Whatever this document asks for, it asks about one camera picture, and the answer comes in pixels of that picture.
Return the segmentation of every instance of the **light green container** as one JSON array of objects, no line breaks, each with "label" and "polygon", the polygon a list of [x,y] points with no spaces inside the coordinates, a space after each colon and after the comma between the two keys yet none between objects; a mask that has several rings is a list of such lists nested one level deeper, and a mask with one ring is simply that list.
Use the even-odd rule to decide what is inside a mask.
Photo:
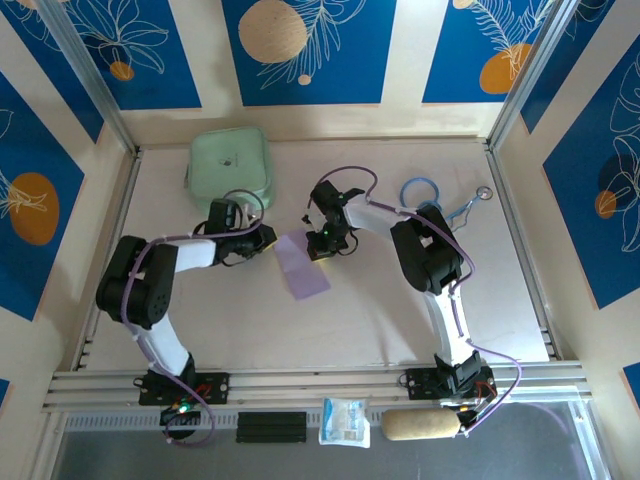
[{"label": "light green container", "polygon": [[[260,128],[217,130],[198,135],[191,142],[188,187],[205,215],[214,198],[236,188],[255,193],[269,208],[275,193],[272,173],[269,143]],[[234,199],[260,208],[251,195],[234,194]]]}]

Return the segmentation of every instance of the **cable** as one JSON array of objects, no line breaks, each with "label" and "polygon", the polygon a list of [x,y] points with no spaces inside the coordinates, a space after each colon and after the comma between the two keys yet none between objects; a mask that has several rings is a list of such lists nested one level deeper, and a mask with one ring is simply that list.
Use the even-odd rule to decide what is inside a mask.
[{"label": "cable", "polygon": [[407,180],[404,185],[402,186],[402,188],[400,189],[400,205],[402,205],[403,207],[407,207],[407,202],[404,199],[404,194],[407,190],[407,188],[409,188],[409,186],[413,185],[414,183],[417,182],[424,182],[424,183],[428,183],[429,185],[431,185],[431,187],[434,190],[435,193],[435,198],[433,200],[425,200],[424,202],[422,202],[420,205],[418,205],[418,209],[423,208],[427,205],[433,205],[434,207],[436,207],[438,210],[440,210],[442,212],[442,206],[440,205],[440,203],[438,202],[440,200],[440,189],[438,188],[438,184],[436,182],[434,182],[433,180],[431,180],[430,178],[427,177],[415,177],[412,178],[410,180]]},{"label": "cable", "polygon": [[505,355],[504,353],[498,353],[498,352],[494,352],[493,350],[489,350],[487,348],[479,347],[479,346],[475,345],[471,340],[467,340],[467,343],[469,345],[471,345],[474,349],[479,350],[479,351],[481,351],[483,353],[488,353],[490,355],[495,355],[497,357],[504,358],[505,360],[509,360],[516,367],[517,373],[516,373],[515,381],[507,389],[507,391],[504,393],[504,395],[502,395],[496,401],[496,403],[493,404],[493,406],[491,406],[490,408],[485,410],[484,415],[482,415],[478,420],[476,420],[476,422],[473,425],[471,425],[467,429],[467,431],[465,432],[466,435],[468,435],[471,432],[473,432],[476,428],[478,428],[482,424],[482,422],[484,422],[487,418],[489,418],[491,415],[493,415],[494,412],[498,409],[498,407],[500,407],[500,405],[502,405],[502,403],[507,398],[509,398],[509,395],[511,395],[511,392],[513,392],[516,389],[516,387],[518,385],[520,385],[520,380],[522,379],[522,365],[520,365],[520,363],[515,358],[510,357],[509,355]]},{"label": "cable", "polygon": [[236,263],[227,263],[225,260],[220,260],[220,263],[222,265],[224,265],[225,267],[231,268],[231,267],[235,267],[236,265],[240,265],[242,263],[246,263],[247,259],[245,258],[244,260],[240,260],[239,262]]},{"label": "cable", "polygon": [[204,227],[207,224],[207,221],[205,220],[204,222],[200,222],[198,225],[195,226],[195,228],[193,229],[193,234],[194,235],[200,235],[200,230],[202,229],[202,227]]},{"label": "cable", "polygon": [[347,253],[342,253],[340,250],[338,250],[338,255],[340,255],[341,257],[348,257],[349,255],[351,255],[352,253],[354,253],[358,249],[358,244],[360,243],[360,241],[358,240],[358,237],[356,237],[353,234],[353,230],[349,230],[349,235],[351,235],[353,237],[353,239],[356,241],[356,244]]},{"label": "cable", "polygon": [[[206,385],[206,387],[205,387],[205,388],[202,388],[202,387],[205,387],[205,385],[204,385],[204,384],[199,385],[199,386],[198,386],[198,388],[196,388],[196,393],[200,394],[200,396],[201,396],[201,397],[203,397],[203,398],[205,398],[205,399],[209,398],[209,394],[211,393],[211,388],[212,388],[212,387],[211,387],[211,385]],[[171,435],[170,435],[170,433],[171,433],[171,432],[169,431],[169,427],[171,427],[171,425],[176,421],[176,419],[184,418],[185,414],[187,414],[187,415],[188,415],[188,414],[192,414],[192,413],[194,413],[194,412],[192,412],[192,411],[182,413],[182,412],[179,410],[179,409],[180,409],[180,407],[182,407],[182,404],[181,404],[181,400],[182,400],[182,398],[184,398],[184,397],[180,397],[180,398],[178,398],[178,399],[174,402],[174,404],[173,404],[173,405],[171,405],[170,407],[168,407],[166,410],[164,410],[164,411],[163,411],[163,413],[164,413],[164,412],[174,412],[174,411],[176,411],[176,410],[178,411],[178,413],[174,414],[174,416],[173,416],[173,417],[171,417],[171,419],[169,419],[169,421],[168,421],[168,422],[166,423],[166,425],[164,426],[164,430],[163,430],[164,436],[165,436],[165,438],[166,438],[167,440],[170,440],[170,441],[173,441],[173,439],[171,438]],[[187,401],[187,402],[191,402],[192,400],[193,400],[193,396],[189,396],[189,398],[187,398],[187,400],[186,400],[186,401]]]},{"label": "cable", "polygon": [[556,412],[538,403],[526,403],[526,405],[527,407],[537,408],[538,410],[542,410],[543,412],[545,412],[547,415],[553,418],[553,421],[558,424],[558,426],[562,429],[565,435],[569,435],[569,429],[567,428],[567,425],[565,424],[565,422],[562,421],[562,419]]},{"label": "cable", "polygon": [[[412,179],[407,180],[404,185],[402,186],[402,188],[400,189],[400,195],[399,195],[399,199],[400,199],[400,205],[402,205],[403,207],[407,207],[407,202],[405,200],[405,193],[407,188],[409,188],[409,186],[413,185],[414,183],[417,182],[423,182],[423,183],[427,183],[429,184],[434,192],[435,192],[435,198],[433,200],[425,200],[424,202],[420,203],[418,205],[418,210],[421,208],[424,208],[427,205],[432,205],[434,207],[436,207],[438,210],[440,210],[440,212],[443,212],[444,209],[442,208],[442,205],[440,205],[439,200],[440,200],[440,189],[438,188],[438,184],[436,182],[434,182],[433,180],[431,180],[430,178],[427,177],[415,177]],[[464,205],[462,205],[460,208],[454,210],[452,213],[450,213],[449,215],[445,216],[445,220],[447,220],[447,222],[450,222],[450,227],[452,229],[452,233],[455,233],[456,231],[458,231],[459,229],[465,227],[467,225],[468,219],[469,219],[469,214],[471,213],[471,207],[473,207],[473,204],[480,200],[481,196],[478,193],[478,191],[476,191],[476,195],[469,200],[467,203],[465,203]],[[465,214],[464,216],[464,221],[462,222],[461,225],[458,225],[457,227],[453,227],[453,220],[462,215]]]},{"label": "cable", "polygon": [[496,389],[493,388],[488,382],[476,382],[476,387],[478,388],[478,398],[482,398],[482,387],[485,386],[487,387],[487,390],[489,390],[489,392],[494,396],[497,397],[498,396],[498,392],[496,392]]},{"label": "cable", "polygon": [[[451,306],[453,309],[453,318],[455,319],[456,322],[456,328],[458,329],[458,334],[460,335],[460,337],[463,337],[463,331],[462,331],[462,325],[460,323],[460,317],[458,314],[458,309],[456,306],[456,302],[453,298],[454,293],[456,292],[457,289],[460,288],[460,286],[466,282],[469,278],[471,278],[471,276],[476,272],[476,266],[473,263],[473,261],[471,260],[471,257],[469,257],[469,255],[467,254],[467,252],[464,251],[464,249],[458,245],[458,243],[451,238],[449,235],[447,235],[441,228],[439,228],[437,225],[435,225],[433,222],[427,220],[424,217],[421,217],[420,215],[416,215],[415,213],[412,213],[410,211],[407,210],[403,210],[403,209],[399,209],[399,208],[394,208],[390,205],[386,205],[384,203],[380,203],[380,202],[376,202],[375,200],[372,200],[370,195],[371,192],[373,191],[373,189],[376,187],[376,185],[378,184],[378,176],[376,175],[376,173],[373,170],[370,170],[366,167],[361,167],[358,165],[351,165],[351,166],[345,166],[345,167],[340,167],[340,168],[336,168],[334,170],[331,170],[330,172],[326,173],[319,181],[318,183],[324,181],[327,177],[329,177],[330,175],[333,175],[334,173],[343,171],[343,170],[361,170],[361,171],[365,171],[367,173],[369,173],[372,177],[373,177],[373,184],[371,185],[371,187],[369,187],[369,189],[367,190],[366,194],[365,194],[365,199],[367,201],[367,203],[369,205],[372,205],[374,207],[380,208],[382,210],[386,210],[389,212],[394,212],[395,214],[402,216],[402,215],[406,215],[410,218],[413,218],[414,220],[419,221],[420,223],[422,223],[424,226],[430,228],[431,230],[433,230],[436,234],[438,234],[443,240],[445,240],[452,248],[454,248],[456,250],[456,252],[458,252],[460,254],[460,256],[462,258],[464,258],[464,260],[467,262],[467,264],[469,265],[469,273],[465,276],[463,276],[460,280],[456,281],[450,288],[449,288],[449,296],[451,297]],[[309,206],[311,205],[311,198],[309,199],[309,203],[307,204],[307,208],[309,208]],[[487,418],[489,418],[498,407],[500,407],[500,405],[502,405],[502,403],[509,397],[509,395],[511,394],[511,392],[513,392],[513,390],[520,384],[520,379],[522,378],[522,366],[520,365],[520,363],[518,363],[518,361],[515,358],[510,357],[509,355],[505,355],[503,353],[498,353],[498,352],[494,352],[492,350],[483,348],[483,347],[479,347],[477,345],[475,345],[474,343],[471,342],[471,339],[467,340],[467,343],[473,347],[474,349],[480,351],[480,352],[484,352],[484,353],[488,353],[490,355],[495,355],[497,357],[500,358],[504,358],[505,360],[508,360],[509,362],[513,363],[517,369],[517,374],[516,374],[516,379],[513,382],[513,384],[509,387],[509,389],[505,392],[505,394],[500,397],[496,403],[486,411],[486,413],[476,421],[476,423],[474,423],[471,427],[469,427],[469,429],[465,432],[466,434],[471,433],[473,430],[475,430],[478,426],[480,426],[480,424],[482,424],[482,422],[484,422]]]},{"label": "cable", "polygon": [[[188,235],[174,235],[170,237],[160,237],[147,243],[147,245],[145,245],[145,247],[142,249],[142,251],[138,255],[138,258],[136,258],[136,261],[133,264],[131,273],[129,274],[129,279],[127,280],[127,284],[125,285],[125,288],[124,288],[124,294],[122,296],[122,304],[120,305],[120,317],[122,318],[122,323],[129,329],[129,331],[131,331],[131,333],[134,335],[134,338],[137,337],[137,331],[133,326],[133,324],[129,321],[129,317],[127,316],[127,308],[129,306],[129,297],[131,296],[131,290],[133,289],[133,283],[136,279],[136,275],[138,274],[138,272],[140,272],[140,266],[142,265],[144,258],[147,256],[147,254],[151,251],[153,247],[162,243],[177,242],[181,240],[192,240],[192,239],[216,240],[219,238],[238,237],[240,235],[251,233],[260,227],[260,225],[262,224],[262,220],[264,219],[264,204],[262,203],[262,200],[260,200],[260,197],[258,197],[255,193],[250,192],[249,190],[235,189],[227,192],[224,198],[228,198],[230,195],[233,195],[234,193],[247,193],[258,201],[258,204],[260,205],[260,208],[261,208],[260,218],[253,225],[251,225],[251,227],[246,228],[244,230],[237,230],[234,232],[227,232],[227,233],[216,233],[212,235],[188,234]],[[167,439],[167,441],[169,443],[173,443],[174,445],[178,445],[181,447],[200,447],[208,444],[213,439],[213,433],[215,431],[215,413],[213,413],[213,410],[211,409],[209,404],[200,395],[198,395],[198,393],[194,391],[189,385],[184,383],[182,380],[180,380],[178,377],[173,375],[171,372],[166,370],[161,365],[156,364],[153,353],[145,345],[145,343],[142,340],[136,338],[136,343],[138,344],[138,347],[140,347],[140,350],[142,351],[143,355],[149,361],[150,368],[153,367],[158,373],[164,375],[173,383],[178,385],[181,389],[183,389],[186,393],[191,395],[200,405],[204,407],[204,410],[211,417],[211,429],[209,430],[209,434],[206,436],[206,438],[199,440],[197,442],[191,442],[191,443],[176,442],[176,441],[173,441],[173,439]]]},{"label": "cable", "polygon": [[398,377],[398,385],[400,385],[402,388],[407,388],[409,386],[409,384],[407,383],[407,372],[404,372]]}]

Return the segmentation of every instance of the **orange circle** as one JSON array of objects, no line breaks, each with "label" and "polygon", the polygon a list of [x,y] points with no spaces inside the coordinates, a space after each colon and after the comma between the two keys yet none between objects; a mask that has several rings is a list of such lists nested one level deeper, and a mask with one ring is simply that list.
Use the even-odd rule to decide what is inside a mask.
[{"label": "orange circle", "polygon": [[613,217],[616,213],[616,195],[609,190],[604,190],[596,197],[596,213],[604,218]]},{"label": "orange circle", "polygon": [[[16,234],[31,245],[49,243],[56,233],[60,217],[58,194],[49,179],[40,173],[23,173],[11,184],[9,196],[24,199],[11,207],[9,212]],[[39,208],[27,203],[35,199]]]},{"label": "orange circle", "polygon": [[482,67],[480,88],[491,94],[509,93],[530,50],[528,43],[519,43],[491,57]]},{"label": "orange circle", "polygon": [[240,19],[238,35],[247,54],[261,63],[291,60],[308,40],[304,20],[282,0],[255,2]]},{"label": "orange circle", "polygon": [[474,0],[453,0],[453,7],[462,10],[470,7],[473,2]]},{"label": "orange circle", "polygon": [[133,68],[127,63],[121,62],[120,60],[116,60],[109,66],[109,71],[111,75],[116,77],[121,82],[128,82],[133,78],[135,72]]},{"label": "orange circle", "polygon": [[[35,10],[36,9],[36,5],[35,3],[33,3],[33,0],[16,0],[20,5],[23,5],[27,8],[30,8],[31,10]],[[69,0],[58,0],[58,3],[64,3],[64,2],[68,2]]]}]

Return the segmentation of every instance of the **lavender napkin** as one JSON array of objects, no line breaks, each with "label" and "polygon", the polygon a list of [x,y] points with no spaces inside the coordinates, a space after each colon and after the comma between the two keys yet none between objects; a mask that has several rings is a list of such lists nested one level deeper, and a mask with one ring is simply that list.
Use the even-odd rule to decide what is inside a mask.
[{"label": "lavender napkin", "polygon": [[331,288],[324,272],[311,261],[306,249],[307,239],[303,229],[283,235],[274,246],[280,269],[296,300],[303,300]]}]

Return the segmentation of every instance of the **metal bracket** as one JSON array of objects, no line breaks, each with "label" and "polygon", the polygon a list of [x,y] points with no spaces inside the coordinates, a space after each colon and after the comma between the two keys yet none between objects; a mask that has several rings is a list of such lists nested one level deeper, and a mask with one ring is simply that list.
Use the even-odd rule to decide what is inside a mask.
[{"label": "metal bracket", "polygon": [[[411,365],[411,368],[435,368],[435,365]],[[325,397],[368,398],[369,406],[415,406],[406,387],[398,378],[408,365],[385,365],[340,369],[298,370],[232,370],[229,377],[227,404],[222,411],[297,410],[322,405]],[[509,364],[492,365],[498,393],[509,388],[516,369]],[[536,362],[522,364],[524,378],[510,395],[508,402],[540,402],[583,400],[591,398],[585,372],[579,362]],[[44,399],[45,412],[92,412],[111,410],[144,411],[140,406],[140,389],[133,385],[146,371],[56,372]],[[211,370],[210,374],[222,373]]]},{"label": "metal bracket", "polygon": [[469,389],[449,397],[446,385],[442,385],[442,377],[437,368],[410,368],[405,372],[406,383],[403,384],[409,393],[409,400],[444,400],[447,398],[470,399],[488,397],[486,390],[478,388],[477,382],[489,384],[496,389],[493,372],[489,367],[481,367]]},{"label": "metal bracket", "polygon": [[[226,405],[229,394],[228,373],[196,373],[195,385],[199,388],[211,387],[204,400],[209,405]],[[141,406],[171,406],[176,401],[175,392],[161,392],[158,390],[140,389],[138,404]]]}]

